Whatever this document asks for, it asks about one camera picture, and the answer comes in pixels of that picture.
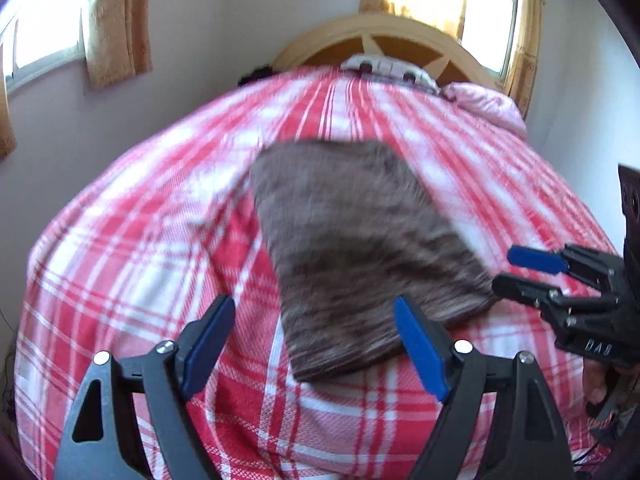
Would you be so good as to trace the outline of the right hand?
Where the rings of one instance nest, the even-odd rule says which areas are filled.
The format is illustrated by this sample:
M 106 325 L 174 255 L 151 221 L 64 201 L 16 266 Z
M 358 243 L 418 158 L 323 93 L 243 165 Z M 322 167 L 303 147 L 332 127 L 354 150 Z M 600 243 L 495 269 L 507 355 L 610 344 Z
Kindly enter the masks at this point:
M 610 396 L 606 385 L 606 373 L 609 370 L 612 367 L 606 364 L 584 359 L 582 390 L 591 405 L 591 411 L 597 411 L 590 415 L 596 422 L 604 422 L 615 412 L 623 414 L 639 406 L 639 365 L 631 368 L 615 367 L 620 376 L 630 376 L 630 379 L 619 393 L 613 392 Z

